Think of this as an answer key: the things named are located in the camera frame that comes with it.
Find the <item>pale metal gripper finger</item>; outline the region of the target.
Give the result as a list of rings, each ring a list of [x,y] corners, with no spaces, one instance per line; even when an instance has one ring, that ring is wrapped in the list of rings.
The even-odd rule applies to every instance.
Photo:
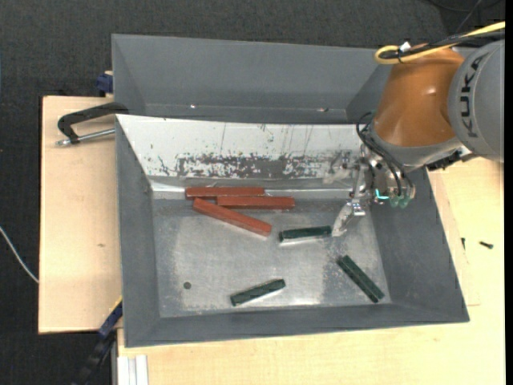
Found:
[[[359,165],[358,157],[351,152],[339,152],[330,161],[323,183],[333,184],[336,181],[347,180],[359,169]]]
[[[366,214],[365,206],[359,200],[347,201],[338,213],[332,227],[332,235],[340,237],[346,233],[349,225]]]

